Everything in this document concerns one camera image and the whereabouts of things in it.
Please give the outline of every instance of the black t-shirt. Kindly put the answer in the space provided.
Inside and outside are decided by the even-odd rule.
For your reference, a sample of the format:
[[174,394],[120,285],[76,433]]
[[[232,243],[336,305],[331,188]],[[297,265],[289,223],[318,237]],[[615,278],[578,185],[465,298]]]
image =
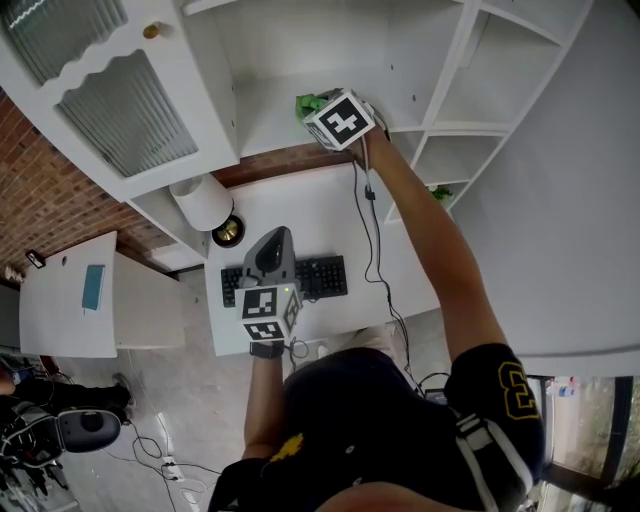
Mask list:
[[[544,435],[522,365],[506,345],[460,355],[449,405],[505,432],[539,476]],[[311,511],[354,485],[389,482],[467,510],[482,502],[456,445],[453,411],[418,396],[377,350],[337,352],[285,382],[285,428],[270,459],[246,459],[218,479],[209,511]]]

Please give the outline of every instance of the desk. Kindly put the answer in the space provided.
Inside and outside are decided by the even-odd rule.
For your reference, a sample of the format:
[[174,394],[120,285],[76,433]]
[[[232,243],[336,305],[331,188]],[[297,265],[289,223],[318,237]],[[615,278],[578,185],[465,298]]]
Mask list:
[[[364,176],[359,172],[358,197],[373,235]],[[231,191],[236,212],[246,223],[242,242],[232,249],[211,244],[205,278],[216,355],[249,351],[249,342],[236,320],[234,308],[222,303],[220,271],[242,265],[247,251],[261,236],[278,226],[293,235],[297,258],[342,255],[349,294],[304,302],[295,335],[312,341],[391,321],[382,284],[369,284],[364,271],[369,245],[353,196],[353,169],[341,165],[299,172],[238,187]],[[382,275],[389,282],[393,303],[403,316],[436,309],[440,304],[411,246],[404,225],[383,225],[386,212],[378,212],[382,241]],[[370,272],[373,279],[375,271]]]
[[[117,348],[184,345],[180,283],[117,253],[115,231],[46,263],[27,269],[20,289],[23,353],[116,357]],[[104,265],[96,311],[82,308],[87,265]]]

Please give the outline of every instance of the blue book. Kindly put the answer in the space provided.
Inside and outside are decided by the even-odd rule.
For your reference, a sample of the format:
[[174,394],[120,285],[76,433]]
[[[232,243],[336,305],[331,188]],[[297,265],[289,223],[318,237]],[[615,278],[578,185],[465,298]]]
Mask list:
[[87,266],[87,274],[84,278],[84,293],[82,294],[82,307],[84,309],[97,311],[100,307],[103,279],[104,265]]

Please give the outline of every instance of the gray tile floor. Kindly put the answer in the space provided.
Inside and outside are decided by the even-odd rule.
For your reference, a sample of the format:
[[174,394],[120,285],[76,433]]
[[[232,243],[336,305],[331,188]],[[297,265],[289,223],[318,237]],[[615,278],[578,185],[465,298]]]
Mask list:
[[[140,434],[157,440],[163,452],[168,444],[169,452],[178,462],[221,471],[238,460],[243,451],[242,429],[251,358],[248,354],[215,357],[204,273],[184,273],[180,275],[180,281],[185,285],[182,298],[184,348],[120,351],[116,359],[59,359],[58,363],[63,372],[85,386],[109,386],[112,374],[124,373],[131,381],[137,399],[134,423]],[[406,323],[416,379],[431,372],[448,371],[450,361],[439,310],[409,318]],[[394,343],[402,366],[404,353],[397,335]],[[310,357],[314,358],[314,355],[315,348],[311,346]],[[285,374],[289,369],[290,364],[286,361]],[[431,388],[442,387],[444,380],[436,377],[428,384]],[[167,429],[168,439],[160,420]],[[71,490],[84,512],[172,510],[167,489],[158,474],[137,463],[116,460],[108,455],[133,459],[131,445],[134,439],[133,428],[124,427],[118,440],[107,450],[63,456]],[[145,442],[145,447],[156,452],[149,442]],[[138,452],[145,463],[156,468],[160,466],[139,447]],[[206,510],[216,475],[197,468],[182,469],[186,478],[202,483],[187,480],[169,484],[176,510]],[[183,500],[181,488],[202,491],[205,486],[208,489],[202,495],[199,507]],[[192,501],[201,498],[199,493],[192,495]]]

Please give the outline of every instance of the black keyboard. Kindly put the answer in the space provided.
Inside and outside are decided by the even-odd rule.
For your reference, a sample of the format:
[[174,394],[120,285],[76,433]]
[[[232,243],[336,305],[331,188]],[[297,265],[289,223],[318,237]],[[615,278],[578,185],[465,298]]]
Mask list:
[[[224,307],[233,308],[236,306],[235,291],[240,287],[242,267],[222,269],[220,275]],[[342,256],[298,260],[296,261],[296,278],[302,285],[303,299],[318,300],[349,293]]]

